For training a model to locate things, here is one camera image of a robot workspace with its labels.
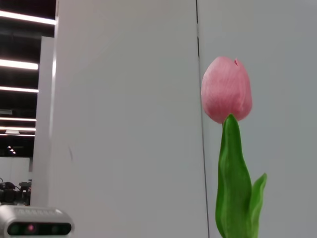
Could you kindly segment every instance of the white wall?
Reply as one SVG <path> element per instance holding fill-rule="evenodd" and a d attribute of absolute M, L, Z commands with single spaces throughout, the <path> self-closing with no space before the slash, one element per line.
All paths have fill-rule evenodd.
<path fill-rule="evenodd" d="M 36 108 L 36 133 L 32 171 L 32 206 L 47 206 L 49 199 L 49 165 L 51 140 L 49 135 L 54 38 L 42 37 L 39 66 L 39 93 Z"/>
<path fill-rule="evenodd" d="M 217 56 L 238 57 L 254 108 L 240 123 L 251 177 L 268 174 L 259 238 L 316 237 L 317 3 L 198 0 L 201 73 Z M 221 126 L 204 118 L 211 237 Z"/>
<path fill-rule="evenodd" d="M 206 238 L 195 1 L 60 1 L 55 59 L 49 205 L 74 237 Z"/>

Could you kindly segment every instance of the depth camera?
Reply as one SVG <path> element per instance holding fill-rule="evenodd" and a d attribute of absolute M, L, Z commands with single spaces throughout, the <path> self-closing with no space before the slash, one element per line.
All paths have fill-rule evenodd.
<path fill-rule="evenodd" d="M 0 206 L 0 238 L 70 237 L 71 218 L 54 208 Z"/>

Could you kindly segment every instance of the fluorescent light strip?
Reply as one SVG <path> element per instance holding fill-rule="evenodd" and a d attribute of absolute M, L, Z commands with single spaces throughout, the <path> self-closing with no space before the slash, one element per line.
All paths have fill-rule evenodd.
<path fill-rule="evenodd" d="M 0 126 L 0 130 L 36 131 L 35 128 L 30 128 L 30 127 L 9 127 L 9 126 Z"/>
<path fill-rule="evenodd" d="M 17 20 L 33 21 L 33 22 L 38 22 L 43 24 L 56 25 L 56 21 L 53 19 L 22 15 L 22 14 L 8 12 L 8 11 L 0 11 L 0 16 L 17 19 Z"/>
<path fill-rule="evenodd" d="M 25 93 L 38 93 L 38 89 L 31 88 L 11 88 L 11 87 L 2 87 L 0 86 L 0 90 L 4 91 L 14 91 L 14 92 L 25 92 Z"/>
<path fill-rule="evenodd" d="M 27 135 L 27 134 L 0 134 L 0 136 L 28 136 L 28 137 L 35 137 L 35 135 Z"/>
<path fill-rule="evenodd" d="M 12 68 L 25 68 L 38 70 L 39 65 L 37 63 L 29 63 L 29 62 L 21 62 L 21 61 L 13 61 L 13 60 L 5 60 L 0 59 L 0 66 L 4 67 L 12 67 Z"/>
<path fill-rule="evenodd" d="M 0 120 L 17 120 L 17 121 L 36 121 L 36 119 L 28 119 L 28 118 L 1 118 Z"/>

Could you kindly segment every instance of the equipment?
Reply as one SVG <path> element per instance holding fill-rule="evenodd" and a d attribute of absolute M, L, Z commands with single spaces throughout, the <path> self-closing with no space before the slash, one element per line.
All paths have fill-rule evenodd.
<path fill-rule="evenodd" d="M 54 208 L 0 206 L 0 238 L 70 237 L 71 218 Z"/>
<path fill-rule="evenodd" d="M 19 183 L 19 187 L 11 182 L 0 183 L 0 203 L 2 205 L 30 205 L 31 198 L 31 181 L 23 181 Z"/>

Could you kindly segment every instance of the ceiling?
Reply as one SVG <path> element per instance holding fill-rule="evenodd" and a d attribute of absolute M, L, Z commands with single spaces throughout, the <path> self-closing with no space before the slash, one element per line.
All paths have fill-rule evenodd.
<path fill-rule="evenodd" d="M 0 11 L 55 19 L 56 0 L 0 0 Z M 39 63 L 41 37 L 54 36 L 54 25 L 0 16 L 0 60 Z M 0 66 L 0 87 L 37 89 L 38 70 Z M 0 90 L 0 118 L 36 118 L 37 93 Z M 1 127 L 32 127 L 33 121 L 0 120 L 0 156 L 32 157 L 34 137 L 3 136 Z M 19 131 L 34 134 L 33 131 Z M 16 154 L 10 152 L 11 146 Z"/>

